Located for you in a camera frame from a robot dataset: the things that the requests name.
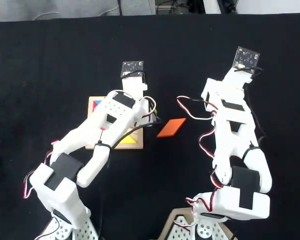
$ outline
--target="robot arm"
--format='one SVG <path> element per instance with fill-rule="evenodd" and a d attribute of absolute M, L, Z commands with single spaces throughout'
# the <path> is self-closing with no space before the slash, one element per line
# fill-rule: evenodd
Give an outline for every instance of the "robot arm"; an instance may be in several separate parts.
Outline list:
<path fill-rule="evenodd" d="M 208 78 L 201 94 L 206 111 L 213 112 L 217 108 L 211 122 L 216 143 L 211 176 L 219 187 L 189 200 L 198 221 L 224 222 L 228 218 L 250 220 L 269 216 L 270 198 L 264 193 L 270 191 L 272 177 L 258 146 L 255 122 L 244 100 L 243 89 L 244 84 L 253 80 L 258 59 L 258 53 L 239 47 L 224 79 Z M 231 166 L 231 156 L 240 158 L 246 168 Z"/>
<path fill-rule="evenodd" d="M 123 91 L 111 91 L 79 127 L 53 145 L 50 166 L 43 163 L 30 177 L 30 183 L 45 208 L 79 229 L 90 217 L 90 210 L 79 198 L 77 185 L 87 187 L 109 158 L 110 148 L 128 128 L 148 113 L 148 100 L 133 99 Z M 68 154 L 95 145 L 93 156 L 83 166 Z"/>

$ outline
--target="black tablecloth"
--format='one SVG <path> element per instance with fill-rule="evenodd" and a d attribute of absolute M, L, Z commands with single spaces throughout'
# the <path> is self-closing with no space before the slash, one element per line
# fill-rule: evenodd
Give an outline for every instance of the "black tablecloth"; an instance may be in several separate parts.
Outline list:
<path fill-rule="evenodd" d="M 86 118 L 89 96 L 122 87 L 123 61 L 144 61 L 147 94 L 168 120 L 186 116 L 177 95 L 198 97 L 207 77 L 223 78 L 238 46 L 261 54 L 264 72 L 249 89 L 273 186 L 268 219 L 228 224 L 240 239 L 300 239 L 300 14 L 0 23 L 0 239 L 33 239 L 48 223 L 36 194 L 22 199 L 23 177 Z M 213 189 L 211 159 L 197 145 L 210 123 L 187 119 L 175 137 L 158 139 L 161 127 L 145 130 L 143 150 L 115 151 L 109 168 L 79 189 L 97 229 L 103 199 L 109 240 L 157 238 L 185 197 Z M 213 150 L 213 137 L 205 143 Z M 92 152 L 73 156 L 87 162 Z"/>

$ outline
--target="cable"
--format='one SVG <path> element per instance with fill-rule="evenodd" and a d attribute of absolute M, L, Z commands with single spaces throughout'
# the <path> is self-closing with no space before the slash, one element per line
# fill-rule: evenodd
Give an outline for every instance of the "cable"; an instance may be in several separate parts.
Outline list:
<path fill-rule="evenodd" d="M 159 9 L 159 6 L 163 5 L 163 4 L 166 4 L 166 3 L 170 3 L 170 2 L 173 2 L 174 0 L 167 0 L 167 1 L 163 1 L 162 3 L 160 4 L 157 4 L 156 6 L 156 14 L 158 15 L 158 9 Z"/>
<path fill-rule="evenodd" d="M 259 122 L 259 120 L 257 118 L 257 115 L 255 114 L 255 111 L 253 110 L 253 108 L 251 106 L 248 87 L 245 87 L 244 90 L 245 90 L 245 93 L 246 93 L 245 94 L 245 96 L 246 96 L 246 102 L 247 102 L 247 104 L 248 104 L 248 106 L 249 106 L 249 108 L 251 110 L 252 116 L 254 117 L 254 121 L 255 121 L 257 127 L 259 128 L 260 132 L 263 134 L 263 136 L 265 138 L 267 138 L 267 135 L 266 135 L 264 129 L 262 128 L 262 126 L 261 126 L 261 124 L 260 124 L 260 122 Z"/>
<path fill-rule="evenodd" d="M 32 190 L 34 189 L 33 187 L 31 187 L 28 191 L 28 179 L 29 177 L 35 172 L 35 170 L 31 170 L 30 172 L 28 172 L 24 179 L 23 179 L 23 191 L 22 191 L 22 198 L 23 199 L 27 199 L 30 197 L 30 194 L 32 192 Z"/>
<path fill-rule="evenodd" d="M 118 2 L 118 7 L 119 7 L 119 14 L 122 16 L 122 7 L 121 7 L 121 0 L 117 0 Z"/>
<path fill-rule="evenodd" d="M 41 239 L 41 238 L 43 238 L 43 237 L 49 236 L 49 235 L 55 233 L 55 232 L 60 228 L 60 223 L 59 223 L 58 219 L 57 219 L 55 216 L 54 216 L 53 218 L 54 218 L 54 219 L 56 220 L 56 222 L 58 223 L 58 227 L 56 228 L 56 230 L 54 230 L 54 231 L 52 231 L 52 232 L 50 232 L 50 233 L 47 233 L 47 234 L 41 234 L 41 235 L 37 236 L 34 240 L 39 240 L 39 239 Z"/>
<path fill-rule="evenodd" d="M 210 136 L 211 134 L 213 134 L 215 132 L 215 127 L 213 129 L 211 129 L 210 131 L 203 133 L 202 135 L 199 136 L 198 138 L 198 144 L 200 146 L 200 148 L 212 159 L 215 158 L 215 155 L 210 152 L 209 150 L 207 150 L 202 144 L 201 144 L 201 140 L 207 136 Z"/>
<path fill-rule="evenodd" d="M 181 227 L 181 228 L 187 230 L 188 232 L 190 232 L 190 230 L 189 230 L 188 228 L 191 228 L 191 227 L 193 227 L 194 225 L 196 225 L 196 224 L 197 224 L 197 221 L 194 221 L 194 222 L 191 223 L 191 224 L 180 224 L 179 222 L 177 222 L 177 221 L 174 220 L 173 223 L 174 223 L 175 225 L 177 225 L 178 227 Z"/>
<path fill-rule="evenodd" d="M 204 102 L 204 103 L 206 103 L 206 104 L 208 104 L 208 105 L 211 105 L 212 107 L 214 107 L 216 110 L 218 110 L 218 108 L 214 105 L 214 104 L 212 104 L 212 103 L 210 103 L 210 102 L 208 102 L 208 101 L 205 101 L 205 100 L 202 100 L 202 99 L 193 99 L 193 98 L 191 98 L 191 97 L 188 97 L 188 96 L 184 96 L 184 95 L 180 95 L 180 96 L 177 96 L 176 97 L 176 102 L 178 103 L 178 105 L 192 118 L 192 119 L 195 119 L 195 120 L 211 120 L 212 118 L 213 118 L 213 116 L 211 116 L 211 117 L 196 117 L 196 116 L 193 116 L 191 113 L 190 113 L 190 111 L 180 102 L 180 100 L 179 99 L 181 99 L 181 98 L 183 98 L 183 99 L 189 99 L 189 100 L 191 100 L 191 101 L 195 101 L 195 102 Z"/>
<path fill-rule="evenodd" d="M 141 99 L 149 99 L 149 100 L 151 100 L 152 103 L 153 103 L 153 107 L 152 107 L 151 111 L 148 112 L 146 115 L 142 116 L 143 118 L 144 118 L 144 117 L 148 117 L 148 116 L 150 116 L 150 115 L 156 110 L 157 103 L 156 103 L 156 101 L 155 101 L 152 97 L 150 97 L 150 96 L 143 96 Z"/>
<path fill-rule="evenodd" d="M 132 130 L 130 130 L 130 131 L 128 131 L 126 134 L 124 134 L 122 137 L 120 137 L 120 138 L 118 139 L 118 141 L 116 141 L 116 142 L 114 143 L 114 145 L 112 146 L 112 149 L 115 149 L 116 146 L 118 146 L 118 144 L 119 144 L 126 136 L 132 134 L 133 132 L 137 131 L 138 129 L 141 129 L 141 128 L 144 128 L 144 127 L 148 127 L 148 126 L 151 126 L 151 125 L 154 125 L 154 124 L 161 124 L 161 123 L 162 123 L 162 121 L 159 120 L 159 121 L 154 121 L 154 122 L 148 122 L 148 123 L 145 123 L 145 124 L 142 124 L 142 125 L 139 125 L 139 126 L 133 128 Z"/>
<path fill-rule="evenodd" d="M 264 70 L 261 67 L 258 66 L 252 66 L 252 67 L 242 67 L 234 70 L 234 72 L 241 72 L 241 71 L 249 71 L 249 70 L 254 70 L 257 71 L 257 73 L 253 73 L 251 75 L 251 79 L 254 79 L 256 76 L 260 75 Z"/>
<path fill-rule="evenodd" d="M 43 163 L 45 165 L 50 166 L 50 163 L 48 163 L 48 157 L 50 157 L 52 155 L 52 152 L 53 152 L 52 150 L 46 152 L 45 157 L 44 157 L 44 161 L 43 161 Z"/>
<path fill-rule="evenodd" d="M 144 78 L 146 78 L 146 72 L 144 72 L 143 70 L 134 70 L 134 71 L 131 71 L 123 76 L 121 76 L 120 78 L 121 79 L 125 79 L 129 76 L 131 76 L 132 74 L 135 74 L 135 73 L 141 73 L 143 75 Z"/>
<path fill-rule="evenodd" d="M 51 155 L 52 155 L 52 150 L 49 150 L 49 151 L 47 151 L 46 152 L 46 154 L 45 154 L 45 157 L 44 157 L 44 161 L 43 161 L 43 163 L 45 164 L 45 165 L 50 165 L 49 163 L 48 163 L 48 157 L 50 157 Z M 22 198 L 23 199 L 27 199 L 27 198 L 29 198 L 30 197 L 30 194 L 31 194 L 31 192 L 32 192 L 32 190 L 34 189 L 33 187 L 31 187 L 30 189 L 29 189 L 29 191 L 28 191 L 28 179 L 29 179 L 29 177 L 33 174 L 35 172 L 35 169 L 33 169 L 33 170 L 31 170 L 30 172 L 28 172 L 26 175 L 25 175 L 25 177 L 24 177 L 24 179 L 23 179 L 23 191 L 22 191 Z"/>
<path fill-rule="evenodd" d="M 206 203 L 206 201 L 202 197 L 198 197 L 197 200 L 194 200 L 192 198 L 186 197 L 185 201 L 192 206 L 193 203 L 198 203 L 199 200 L 200 200 L 203 203 L 203 205 L 205 206 L 205 208 L 207 209 L 207 211 L 208 212 L 212 212 L 213 211 L 213 201 L 214 201 L 215 193 L 216 193 L 217 190 L 218 190 L 218 188 L 215 188 L 212 191 L 211 196 L 210 196 L 209 206 L 208 206 L 208 204 Z"/>
<path fill-rule="evenodd" d="M 212 184 L 213 184 L 216 188 L 222 189 L 224 186 L 221 184 L 221 182 L 218 182 L 218 181 L 215 180 L 215 178 L 214 178 L 214 174 L 215 174 L 215 172 L 216 172 L 216 169 L 217 169 L 217 165 L 215 165 L 215 167 L 214 167 L 212 173 L 210 174 L 210 180 L 211 180 Z"/>

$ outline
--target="black wire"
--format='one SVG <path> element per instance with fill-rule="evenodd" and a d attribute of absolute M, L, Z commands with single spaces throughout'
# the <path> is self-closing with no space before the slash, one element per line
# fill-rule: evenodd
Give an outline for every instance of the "black wire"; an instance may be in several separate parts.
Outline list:
<path fill-rule="evenodd" d="M 117 1 L 118 1 L 120 16 L 122 16 L 121 0 L 117 0 Z"/>
<path fill-rule="evenodd" d="M 169 10 L 169 14 L 172 13 L 172 10 L 173 12 L 175 12 L 175 9 L 174 9 L 174 6 L 175 6 L 175 3 L 177 2 L 177 0 L 173 0 L 172 3 L 171 3 L 171 7 L 170 7 L 170 10 Z"/>
<path fill-rule="evenodd" d="M 241 72 L 241 71 L 248 71 L 248 70 L 254 70 L 254 73 L 251 76 L 252 79 L 254 79 L 256 76 L 260 75 L 264 71 L 261 67 L 257 67 L 257 66 L 238 68 L 234 71 Z"/>
<path fill-rule="evenodd" d="M 134 129 L 128 131 L 126 134 L 124 134 L 122 137 L 120 137 L 118 139 L 118 141 L 115 142 L 115 144 L 112 146 L 112 149 L 115 149 L 116 146 L 118 146 L 118 144 L 128 135 L 132 134 L 133 132 L 137 131 L 138 129 L 141 129 L 141 128 L 144 128 L 144 127 L 148 127 L 148 126 L 151 126 L 151 125 L 154 125 L 154 124 L 161 124 L 162 121 L 158 120 L 158 121 L 154 121 L 154 122 L 148 122 L 148 123 L 145 123 L 145 124 L 142 124 L 142 125 L 139 125 L 137 127 L 135 127 Z"/>
<path fill-rule="evenodd" d="M 49 235 L 51 235 L 51 234 L 53 234 L 53 233 L 55 233 L 59 228 L 60 228 L 60 223 L 59 223 L 59 221 L 58 221 L 58 219 L 54 216 L 53 217 L 53 219 L 55 219 L 56 220 L 56 222 L 58 223 L 58 227 L 57 227 L 57 229 L 56 230 L 54 230 L 54 231 L 52 231 L 52 232 L 50 232 L 50 233 L 48 233 L 48 234 L 44 234 L 44 235 L 39 235 L 38 237 L 38 240 L 39 239 L 41 239 L 41 238 L 43 238 L 43 237 L 46 237 L 46 236 L 49 236 Z"/>
<path fill-rule="evenodd" d="M 134 70 L 134 71 L 131 71 L 123 76 L 121 76 L 122 79 L 125 79 L 129 76 L 131 76 L 132 74 L 135 74 L 135 73 L 142 73 L 143 74 L 143 77 L 146 78 L 146 72 L 142 71 L 142 70 Z"/>
<path fill-rule="evenodd" d="M 258 120 L 258 117 L 257 117 L 257 115 L 256 115 L 256 113 L 255 113 L 255 111 L 254 111 L 254 109 L 253 109 L 252 106 L 251 106 L 251 102 L 250 102 L 250 94 L 249 94 L 248 88 L 245 87 L 245 88 L 244 88 L 244 91 L 245 91 L 246 102 L 247 102 L 247 104 L 248 104 L 248 106 L 249 106 L 249 108 L 250 108 L 250 110 L 251 110 L 251 113 L 252 113 L 252 115 L 253 115 L 253 117 L 254 117 L 254 121 L 255 121 L 257 127 L 259 128 L 260 132 L 263 134 L 263 136 L 267 138 L 267 135 L 266 135 L 264 129 L 262 128 L 262 126 L 261 126 L 261 124 L 260 124 L 260 122 L 259 122 L 259 120 Z"/>
<path fill-rule="evenodd" d="M 235 72 L 240 72 L 240 71 L 246 71 L 246 70 L 257 70 L 257 72 L 255 72 L 251 76 L 252 79 L 256 78 L 256 76 L 260 75 L 264 71 L 261 67 L 257 67 L 257 66 L 255 66 L 255 67 L 243 67 L 243 68 L 236 69 L 234 71 Z M 248 106 L 249 106 L 249 108 L 251 110 L 251 113 L 252 113 L 252 115 L 254 117 L 254 121 L 255 121 L 257 127 L 259 128 L 260 132 L 263 134 L 263 137 L 267 138 L 267 135 L 266 135 L 264 129 L 262 128 L 262 126 L 261 126 L 261 124 L 260 124 L 260 122 L 259 122 L 259 120 L 257 118 L 257 115 L 256 115 L 255 111 L 252 108 L 252 105 L 251 105 L 251 102 L 250 102 L 249 89 L 248 89 L 247 86 L 244 87 L 244 91 L 245 91 L 246 102 L 247 102 L 247 104 L 248 104 Z"/>

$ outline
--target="circuit board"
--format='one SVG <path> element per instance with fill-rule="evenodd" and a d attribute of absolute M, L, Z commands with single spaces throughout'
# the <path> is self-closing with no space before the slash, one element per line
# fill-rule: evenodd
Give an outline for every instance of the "circuit board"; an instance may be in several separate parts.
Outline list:
<path fill-rule="evenodd" d="M 246 72 L 253 74 L 258 64 L 260 54 L 255 51 L 243 48 L 241 46 L 236 50 L 232 67 L 236 69 L 247 68 Z"/>

